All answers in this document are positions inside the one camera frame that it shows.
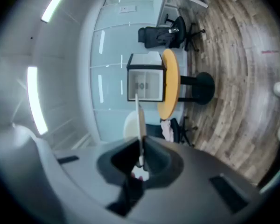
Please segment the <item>pink cloth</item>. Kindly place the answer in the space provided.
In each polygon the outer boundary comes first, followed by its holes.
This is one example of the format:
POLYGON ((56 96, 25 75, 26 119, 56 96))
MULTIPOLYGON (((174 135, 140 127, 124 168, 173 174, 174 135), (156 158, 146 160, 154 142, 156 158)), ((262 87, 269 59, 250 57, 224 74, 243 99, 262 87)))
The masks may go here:
POLYGON ((161 121, 162 135, 166 141, 174 142, 174 131, 170 120, 161 121))

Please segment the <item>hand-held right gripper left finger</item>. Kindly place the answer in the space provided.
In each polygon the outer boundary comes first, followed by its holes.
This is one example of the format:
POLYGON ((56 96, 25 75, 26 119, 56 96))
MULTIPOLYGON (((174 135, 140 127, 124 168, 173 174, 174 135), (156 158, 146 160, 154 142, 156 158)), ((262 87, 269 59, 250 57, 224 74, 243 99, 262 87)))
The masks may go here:
POLYGON ((128 215, 135 195, 128 182, 141 181, 128 174, 115 185, 101 175, 98 167, 99 158, 108 151, 129 145, 138 147, 138 139, 53 152, 46 141, 36 138, 42 166, 40 217, 50 224, 142 224, 140 216, 128 215))

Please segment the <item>white round plate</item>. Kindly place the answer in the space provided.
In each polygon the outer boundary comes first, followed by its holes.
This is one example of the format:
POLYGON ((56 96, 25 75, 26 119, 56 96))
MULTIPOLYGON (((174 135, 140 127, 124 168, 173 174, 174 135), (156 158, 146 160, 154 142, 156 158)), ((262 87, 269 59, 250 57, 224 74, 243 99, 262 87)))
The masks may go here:
POLYGON ((138 94, 135 94, 135 103, 136 103, 136 118, 137 118, 137 130, 138 130, 138 141, 139 141, 139 148, 140 148, 140 155, 139 155, 139 167, 144 166, 144 145, 143 140, 146 136, 146 124, 144 118, 144 112, 140 106, 140 101, 138 98, 138 94))

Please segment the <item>black mini fridge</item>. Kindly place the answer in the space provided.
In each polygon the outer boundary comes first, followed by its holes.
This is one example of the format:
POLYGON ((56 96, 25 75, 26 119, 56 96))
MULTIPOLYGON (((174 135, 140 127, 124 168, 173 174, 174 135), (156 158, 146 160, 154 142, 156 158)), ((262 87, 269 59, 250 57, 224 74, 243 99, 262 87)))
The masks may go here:
POLYGON ((132 53, 127 66, 127 100, 162 102, 165 98, 166 66, 159 52, 132 53))

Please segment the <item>black office chair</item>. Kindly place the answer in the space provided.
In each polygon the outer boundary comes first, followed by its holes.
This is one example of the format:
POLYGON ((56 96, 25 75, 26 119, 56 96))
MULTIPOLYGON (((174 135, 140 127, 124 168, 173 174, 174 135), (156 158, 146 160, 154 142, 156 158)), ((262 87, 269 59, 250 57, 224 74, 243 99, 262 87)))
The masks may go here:
MULTIPOLYGON (((179 144, 183 144, 184 142, 186 142, 190 147, 195 147, 195 145, 189 141, 189 139, 187 137, 187 132, 196 131, 198 129, 198 127, 193 126, 190 129, 186 129, 185 121, 187 119, 188 119, 187 116, 183 117, 182 125, 179 125, 176 118, 172 118, 170 120, 171 127, 174 131, 174 142, 179 143, 179 144)), ((164 136, 162 135, 161 124, 159 124, 159 125, 146 124, 146 130, 147 130, 148 136, 153 136, 156 138, 164 139, 164 136)))
MULTIPOLYGON (((189 51, 189 44, 193 47, 195 52, 199 52, 199 49, 195 46, 193 38, 201 33, 205 33, 205 29, 202 29, 198 32, 192 32, 192 28, 195 23, 191 23, 189 30, 186 29, 185 21, 181 16, 178 16, 175 20, 168 18, 168 15, 165 16, 165 22, 170 22, 170 27, 164 28, 178 28, 179 32, 176 33, 176 38, 172 44, 172 48, 179 48, 184 44, 184 50, 189 51)), ((145 48, 154 48, 155 35, 158 29, 162 27, 145 27, 138 30, 138 42, 143 43, 145 48)))

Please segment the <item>black jacket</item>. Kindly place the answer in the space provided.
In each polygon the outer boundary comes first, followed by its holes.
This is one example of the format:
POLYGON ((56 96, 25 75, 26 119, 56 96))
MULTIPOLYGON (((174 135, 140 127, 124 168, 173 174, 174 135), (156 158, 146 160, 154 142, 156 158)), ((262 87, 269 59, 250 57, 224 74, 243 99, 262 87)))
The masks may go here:
POLYGON ((155 35, 154 46, 165 46, 166 48, 172 48, 176 34, 171 32, 169 28, 158 29, 155 35))

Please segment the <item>white wall sign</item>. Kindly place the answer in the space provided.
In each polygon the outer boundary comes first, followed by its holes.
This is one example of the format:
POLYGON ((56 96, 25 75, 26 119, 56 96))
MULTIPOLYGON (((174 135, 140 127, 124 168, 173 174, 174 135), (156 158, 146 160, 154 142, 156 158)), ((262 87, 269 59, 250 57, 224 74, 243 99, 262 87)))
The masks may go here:
POLYGON ((137 12, 137 6, 136 5, 129 5, 129 6, 122 6, 119 8, 119 13, 132 13, 137 12))

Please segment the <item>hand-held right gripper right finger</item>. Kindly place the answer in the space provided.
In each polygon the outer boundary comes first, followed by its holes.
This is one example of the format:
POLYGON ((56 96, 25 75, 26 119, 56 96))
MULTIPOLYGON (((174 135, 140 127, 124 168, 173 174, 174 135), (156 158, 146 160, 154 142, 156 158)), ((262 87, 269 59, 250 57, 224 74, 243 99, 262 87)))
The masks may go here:
POLYGON ((241 224, 257 209, 259 190, 212 155, 151 138, 178 153, 184 168, 166 188, 145 191, 127 220, 138 224, 241 224))

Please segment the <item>round orange table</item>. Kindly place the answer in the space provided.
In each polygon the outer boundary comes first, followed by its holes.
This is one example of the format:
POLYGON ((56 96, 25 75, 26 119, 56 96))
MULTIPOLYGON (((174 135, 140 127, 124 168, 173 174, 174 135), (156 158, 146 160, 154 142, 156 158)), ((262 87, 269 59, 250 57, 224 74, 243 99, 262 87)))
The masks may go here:
POLYGON ((162 59, 166 67, 165 98, 157 105, 162 120, 170 118, 179 102, 206 105, 212 100, 215 93, 215 82, 209 73, 200 72, 196 77, 180 75, 178 60, 170 49, 163 52, 162 59), (179 96, 182 85, 191 86, 191 97, 179 96))

